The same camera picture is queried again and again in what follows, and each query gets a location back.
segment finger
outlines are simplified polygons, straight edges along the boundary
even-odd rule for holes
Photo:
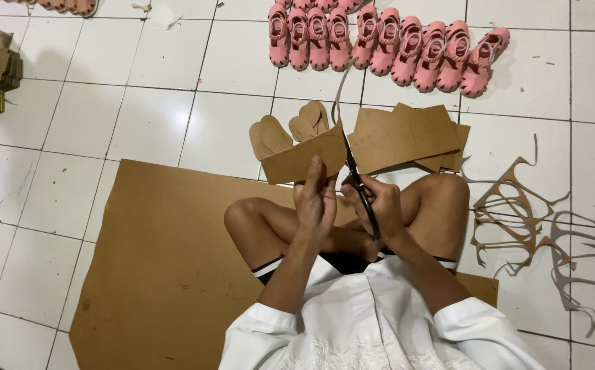
[[[309,171],[307,172],[307,180],[304,182],[304,189],[302,190],[309,198],[318,194],[318,181],[320,180],[321,173],[322,160],[319,156],[313,156]]]

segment tile grout line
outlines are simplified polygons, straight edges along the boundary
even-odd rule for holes
[[[215,24],[215,13],[217,13],[217,0],[215,0],[215,10],[213,10],[213,17],[211,19],[211,27],[209,28],[209,35],[206,37],[206,47],[204,47],[204,54],[201,58],[201,66],[199,66],[199,74],[197,75],[197,83],[195,84],[194,93],[192,96],[192,104],[190,105],[190,113],[187,115],[186,122],[186,133],[183,135],[183,142],[181,143],[181,151],[178,153],[178,159],[176,161],[176,168],[181,164],[181,157],[183,156],[183,148],[186,147],[187,130],[190,127],[190,119],[192,118],[192,110],[195,108],[195,101],[197,100],[197,91],[199,88],[199,80],[201,80],[201,72],[204,69],[204,61],[206,60],[206,52],[209,49],[211,43],[211,33],[213,30],[213,24]]]

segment children's shoe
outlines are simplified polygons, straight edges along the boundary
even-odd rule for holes
[[[316,71],[330,65],[330,43],[327,34],[327,19],[320,8],[309,10],[309,61]]]
[[[330,35],[330,63],[332,69],[341,72],[347,68],[350,60],[350,33],[347,29],[347,16],[341,7],[335,8],[330,13],[327,21]]]
[[[398,86],[406,86],[414,78],[418,55],[423,49],[423,28],[417,17],[410,15],[400,26],[400,50],[391,67],[391,79]]]
[[[357,15],[359,36],[352,48],[352,58],[357,57],[355,67],[364,69],[370,64],[370,57],[377,41],[377,9],[374,5],[366,5]]]
[[[288,14],[288,30],[291,32],[291,48],[288,61],[296,71],[303,71],[309,65],[309,28],[307,15],[302,9],[293,8]]]
[[[306,13],[313,7],[315,0],[293,0],[293,8],[301,9]]]
[[[286,9],[280,4],[272,5],[268,14],[270,26],[270,61],[283,67],[288,64],[288,26]]]
[[[462,74],[462,94],[468,97],[479,96],[489,81],[489,67],[510,42],[510,30],[494,28],[471,50]]]
[[[380,15],[379,43],[370,59],[370,71],[376,76],[389,73],[400,46],[400,15],[396,8],[386,8]]]
[[[336,0],[316,0],[314,8],[320,9],[323,13],[329,13],[336,7]]]
[[[423,31],[425,46],[421,50],[417,70],[414,73],[414,84],[420,92],[432,91],[435,87],[437,74],[443,62],[445,32],[446,25],[441,21],[430,23]]]
[[[465,21],[454,21],[446,29],[443,64],[437,77],[437,88],[443,92],[457,89],[462,81],[462,69],[468,58],[471,40]]]
[[[355,12],[362,0],[339,0],[339,7],[343,8],[346,14]]]

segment debris on floor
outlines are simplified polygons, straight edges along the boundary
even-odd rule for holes
[[[142,9],[142,11],[144,11],[144,13],[148,13],[153,9],[151,7],[151,4],[148,4],[148,5],[131,4],[131,7],[133,7],[133,9]]]

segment leg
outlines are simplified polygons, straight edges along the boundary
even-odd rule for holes
[[[400,192],[402,219],[428,253],[459,260],[468,218],[469,189],[455,174],[429,174]]]
[[[297,231],[294,209],[277,206],[268,199],[246,198],[236,201],[224,213],[224,225],[250,269],[283,256]],[[375,261],[372,240],[366,232],[334,227],[321,251],[349,253]]]

